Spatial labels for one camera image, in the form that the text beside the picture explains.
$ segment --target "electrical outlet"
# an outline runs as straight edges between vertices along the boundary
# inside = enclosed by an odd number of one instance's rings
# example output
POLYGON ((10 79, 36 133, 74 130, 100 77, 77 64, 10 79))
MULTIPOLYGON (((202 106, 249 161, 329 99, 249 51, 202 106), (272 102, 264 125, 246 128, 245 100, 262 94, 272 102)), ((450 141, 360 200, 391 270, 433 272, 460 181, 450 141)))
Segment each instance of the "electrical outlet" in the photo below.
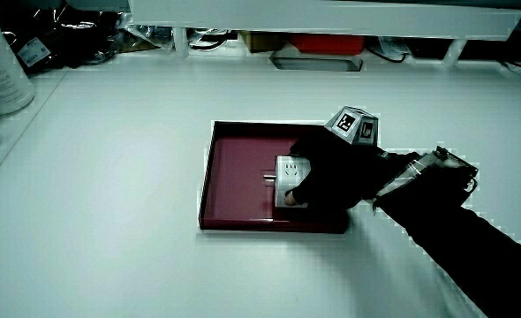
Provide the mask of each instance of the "electrical outlet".
POLYGON ((279 155, 276 158, 275 206, 277 208, 307 208, 307 204, 287 206, 286 192, 298 186, 310 172, 310 162, 304 157, 279 155))

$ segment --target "black sleeve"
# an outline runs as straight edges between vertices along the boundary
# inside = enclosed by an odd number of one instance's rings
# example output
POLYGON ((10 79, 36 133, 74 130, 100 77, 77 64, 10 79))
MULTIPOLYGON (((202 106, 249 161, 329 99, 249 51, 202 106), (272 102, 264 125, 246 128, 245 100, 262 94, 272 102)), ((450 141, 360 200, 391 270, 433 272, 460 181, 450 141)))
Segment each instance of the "black sleeve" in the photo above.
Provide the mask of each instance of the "black sleeve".
POLYGON ((521 245, 465 208, 386 205, 488 317, 521 317, 521 245))

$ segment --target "cardboard box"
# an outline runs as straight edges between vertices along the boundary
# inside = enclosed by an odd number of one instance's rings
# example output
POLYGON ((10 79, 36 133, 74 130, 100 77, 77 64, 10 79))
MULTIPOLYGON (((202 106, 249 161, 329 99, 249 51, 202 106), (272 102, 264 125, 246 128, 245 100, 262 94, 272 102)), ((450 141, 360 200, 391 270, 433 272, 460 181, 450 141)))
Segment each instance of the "cardboard box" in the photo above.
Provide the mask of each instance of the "cardboard box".
POLYGON ((285 44, 286 34, 276 32, 239 31, 251 53, 279 50, 285 44))
POLYGON ((215 122, 201 197, 202 230, 344 233, 346 211, 275 208, 276 157, 322 125, 215 122))

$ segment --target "red box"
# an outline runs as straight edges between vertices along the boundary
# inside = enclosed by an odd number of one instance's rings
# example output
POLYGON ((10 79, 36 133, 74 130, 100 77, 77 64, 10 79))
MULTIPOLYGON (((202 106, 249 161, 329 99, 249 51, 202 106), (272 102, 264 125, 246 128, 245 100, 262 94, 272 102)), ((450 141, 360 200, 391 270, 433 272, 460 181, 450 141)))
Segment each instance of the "red box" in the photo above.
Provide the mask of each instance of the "red box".
POLYGON ((215 122, 200 206, 202 230, 344 233, 346 211, 276 209, 276 157, 322 125, 215 122))
POLYGON ((291 34, 289 42, 302 53, 358 55, 365 47, 361 35, 291 34))

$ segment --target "maroon tray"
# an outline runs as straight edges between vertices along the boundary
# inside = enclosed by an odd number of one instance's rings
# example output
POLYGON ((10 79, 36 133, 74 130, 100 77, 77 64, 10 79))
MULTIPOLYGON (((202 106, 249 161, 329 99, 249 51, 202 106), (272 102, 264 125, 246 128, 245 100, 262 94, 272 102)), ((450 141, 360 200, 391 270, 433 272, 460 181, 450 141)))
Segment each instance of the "maroon tray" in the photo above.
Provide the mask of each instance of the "maroon tray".
POLYGON ((322 125, 215 122, 200 206, 202 230, 344 233, 346 214, 275 209, 276 157, 322 125))

